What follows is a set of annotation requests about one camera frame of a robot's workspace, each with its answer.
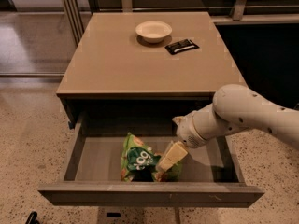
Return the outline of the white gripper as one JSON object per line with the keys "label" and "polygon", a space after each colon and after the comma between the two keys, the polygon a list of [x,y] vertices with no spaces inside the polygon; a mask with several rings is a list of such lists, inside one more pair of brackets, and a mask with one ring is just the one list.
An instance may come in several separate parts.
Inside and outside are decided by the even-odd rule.
{"label": "white gripper", "polygon": [[171,142],[167,146],[156,165],[158,172],[166,172],[174,164],[183,160],[188,154],[187,147],[199,148],[206,143],[206,140],[195,129],[194,115],[195,112],[193,111],[186,116],[172,118],[172,121],[177,125],[176,135],[181,142]]}

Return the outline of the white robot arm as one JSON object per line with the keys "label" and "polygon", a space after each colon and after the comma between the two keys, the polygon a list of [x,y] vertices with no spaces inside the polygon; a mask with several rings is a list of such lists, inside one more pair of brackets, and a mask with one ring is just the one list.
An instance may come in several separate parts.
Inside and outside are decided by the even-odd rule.
{"label": "white robot arm", "polygon": [[269,133],[299,149],[299,111],[274,104],[248,87],[236,84],[219,88],[212,103],[199,110],[174,117],[177,142],[172,142],[156,165],[168,171],[188,154],[209,140],[242,132],[248,128]]}

